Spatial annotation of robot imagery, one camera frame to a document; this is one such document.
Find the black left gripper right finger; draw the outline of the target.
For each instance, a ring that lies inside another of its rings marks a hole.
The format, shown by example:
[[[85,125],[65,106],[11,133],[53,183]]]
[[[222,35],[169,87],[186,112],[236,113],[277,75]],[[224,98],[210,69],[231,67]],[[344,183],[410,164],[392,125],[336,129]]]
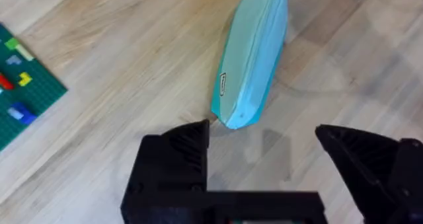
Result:
[[[422,223],[422,142],[321,124],[315,135],[364,223]]]

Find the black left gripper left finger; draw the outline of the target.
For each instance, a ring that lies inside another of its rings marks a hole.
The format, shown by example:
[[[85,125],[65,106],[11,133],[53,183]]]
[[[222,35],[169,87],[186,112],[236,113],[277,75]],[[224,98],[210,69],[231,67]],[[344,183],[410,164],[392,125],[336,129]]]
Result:
[[[198,223],[192,207],[141,207],[158,192],[205,192],[210,121],[179,125],[141,140],[120,205],[124,223]]]

